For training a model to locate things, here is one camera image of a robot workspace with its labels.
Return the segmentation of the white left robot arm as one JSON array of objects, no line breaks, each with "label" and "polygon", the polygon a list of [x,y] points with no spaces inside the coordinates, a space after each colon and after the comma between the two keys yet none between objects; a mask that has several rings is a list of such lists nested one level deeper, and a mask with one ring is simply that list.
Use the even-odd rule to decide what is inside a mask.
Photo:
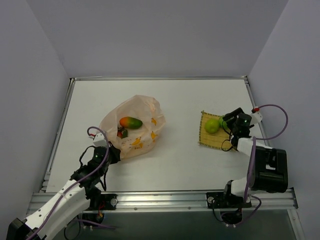
[{"label": "white left robot arm", "polygon": [[120,161],[120,150],[114,146],[93,148],[93,157],[81,164],[48,202],[23,220],[14,219],[8,226],[8,240],[51,240],[69,222],[85,210],[114,210],[110,201],[115,194],[104,197],[97,188],[108,168]]}]

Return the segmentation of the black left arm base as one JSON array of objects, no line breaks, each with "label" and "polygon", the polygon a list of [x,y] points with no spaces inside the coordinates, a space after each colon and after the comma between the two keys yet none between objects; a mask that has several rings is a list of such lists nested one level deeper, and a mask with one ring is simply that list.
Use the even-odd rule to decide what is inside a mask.
[{"label": "black left arm base", "polygon": [[105,218],[104,211],[114,211],[117,209],[118,199],[116,194],[101,194],[90,203],[89,208],[81,215],[81,220],[85,226],[98,227]]}]

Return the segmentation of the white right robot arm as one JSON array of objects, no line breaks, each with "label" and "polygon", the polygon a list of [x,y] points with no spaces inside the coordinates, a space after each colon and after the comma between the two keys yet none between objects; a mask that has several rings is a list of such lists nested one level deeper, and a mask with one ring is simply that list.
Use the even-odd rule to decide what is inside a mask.
[{"label": "white right robot arm", "polygon": [[231,147],[221,150],[235,150],[249,157],[246,176],[228,181],[223,190],[223,203],[230,207],[246,204],[249,191],[273,194],[284,193],[288,188],[287,152],[260,144],[258,137],[251,136],[251,128],[262,121],[260,109],[255,107],[246,114],[239,107],[222,117],[222,129],[228,134]]}]

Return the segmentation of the translucent banana print plastic bag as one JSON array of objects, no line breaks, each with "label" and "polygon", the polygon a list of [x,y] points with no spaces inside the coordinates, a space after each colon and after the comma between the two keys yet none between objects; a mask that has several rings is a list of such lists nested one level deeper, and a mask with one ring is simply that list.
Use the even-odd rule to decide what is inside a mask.
[{"label": "translucent banana print plastic bag", "polygon": [[152,150],[166,124],[160,103],[145,95],[135,95],[110,111],[100,122],[108,141],[128,159]]}]

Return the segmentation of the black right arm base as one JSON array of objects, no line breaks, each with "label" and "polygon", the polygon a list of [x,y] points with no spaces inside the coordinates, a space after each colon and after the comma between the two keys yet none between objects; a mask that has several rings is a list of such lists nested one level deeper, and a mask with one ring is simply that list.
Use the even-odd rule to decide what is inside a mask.
[{"label": "black right arm base", "polygon": [[250,200],[244,202],[243,197],[224,194],[222,191],[207,192],[206,200],[214,218],[226,225],[239,224],[243,220],[242,210],[252,207]]}]

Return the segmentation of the green fake pear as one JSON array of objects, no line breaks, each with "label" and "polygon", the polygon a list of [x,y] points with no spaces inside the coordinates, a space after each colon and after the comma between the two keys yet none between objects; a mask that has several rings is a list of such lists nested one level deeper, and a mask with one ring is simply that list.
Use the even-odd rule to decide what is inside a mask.
[{"label": "green fake pear", "polygon": [[208,134],[215,134],[220,129],[220,123],[215,118],[210,118],[204,125],[204,129]]}]

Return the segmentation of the orange green fake mango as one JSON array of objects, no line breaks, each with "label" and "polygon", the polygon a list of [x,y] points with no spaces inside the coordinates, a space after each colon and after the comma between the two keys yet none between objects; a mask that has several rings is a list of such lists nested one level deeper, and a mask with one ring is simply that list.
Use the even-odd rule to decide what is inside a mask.
[{"label": "orange green fake mango", "polygon": [[119,124],[126,129],[137,130],[142,127],[143,122],[140,119],[126,116],[119,120]]}]

